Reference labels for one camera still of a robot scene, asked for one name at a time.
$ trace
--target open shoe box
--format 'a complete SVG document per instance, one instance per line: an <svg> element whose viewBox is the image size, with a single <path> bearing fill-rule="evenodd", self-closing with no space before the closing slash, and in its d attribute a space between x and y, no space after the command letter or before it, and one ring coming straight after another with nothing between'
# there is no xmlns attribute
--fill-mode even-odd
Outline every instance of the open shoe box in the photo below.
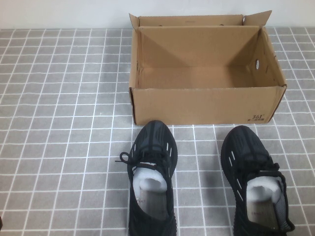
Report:
<svg viewBox="0 0 315 236"><path fill-rule="evenodd" d="M263 27L270 14L130 15L134 122L269 122L286 90Z"/></svg>

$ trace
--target shoe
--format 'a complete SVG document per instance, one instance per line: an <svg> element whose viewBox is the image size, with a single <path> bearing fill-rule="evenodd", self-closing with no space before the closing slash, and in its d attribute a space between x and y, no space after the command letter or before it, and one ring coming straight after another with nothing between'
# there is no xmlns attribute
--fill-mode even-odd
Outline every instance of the shoe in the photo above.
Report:
<svg viewBox="0 0 315 236"><path fill-rule="evenodd" d="M294 230L285 178L251 129L238 126L228 133L221 164L236 200L235 236L285 236Z"/></svg>
<svg viewBox="0 0 315 236"><path fill-rule="evenodd" d="M176 235L172 176L177 159L174 137L158 120L144 126L130 153L120 154L130 180L130 236Z"/></svg>

